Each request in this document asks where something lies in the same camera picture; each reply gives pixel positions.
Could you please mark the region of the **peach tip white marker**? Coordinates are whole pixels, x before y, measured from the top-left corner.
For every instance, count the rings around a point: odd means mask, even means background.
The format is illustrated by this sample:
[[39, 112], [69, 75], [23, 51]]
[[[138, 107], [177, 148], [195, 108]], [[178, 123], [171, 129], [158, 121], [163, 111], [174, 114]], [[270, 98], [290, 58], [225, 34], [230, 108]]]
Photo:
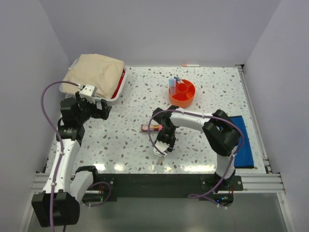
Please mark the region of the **peach tip white marker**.
[[183, 64], [182, 67], [200, 67], [199, 64]]

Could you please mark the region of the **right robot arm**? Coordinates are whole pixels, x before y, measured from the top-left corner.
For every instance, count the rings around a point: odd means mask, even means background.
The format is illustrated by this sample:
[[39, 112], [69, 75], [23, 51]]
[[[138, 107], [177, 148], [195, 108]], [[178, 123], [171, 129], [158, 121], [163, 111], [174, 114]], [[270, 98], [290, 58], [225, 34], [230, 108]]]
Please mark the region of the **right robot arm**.
[[176, 142], [176, 129], [189, 128], [205, 134], [211, 149], [217, 154], [215, 184], [221, 190], [232, 185], [232, 176], [235, 174], [235, 156], [242, 148], [245, 137], [243, 132], [223, 111], [217, 110], [213, 114], [187, 111], [178, 106], [171, 106], [166, 110], [157, 108], [149, 121], [157, 122], [163, 128], [152, 140], [154, 155], [165, 157], [173, 150]]

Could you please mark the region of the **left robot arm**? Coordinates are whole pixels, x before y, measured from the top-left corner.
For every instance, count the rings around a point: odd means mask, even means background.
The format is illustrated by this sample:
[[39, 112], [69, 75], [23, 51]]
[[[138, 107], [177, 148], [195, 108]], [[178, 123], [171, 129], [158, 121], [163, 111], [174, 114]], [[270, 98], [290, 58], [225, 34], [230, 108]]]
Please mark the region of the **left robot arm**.
[[31, 204], [43, 228], [75, 225], [80, 205], [87, 189], [96, 189], [100, 178], [95, 166], [82, 166], [73, 171], [73, 162], [81, 148], [90, 118], [108, 119], [111, 106], [105, 100], [101, 107], [85, 98], [66, 98], [60, 103], [61, 118], [57, 124], [55, 160], [41, 193], [35, 194]]

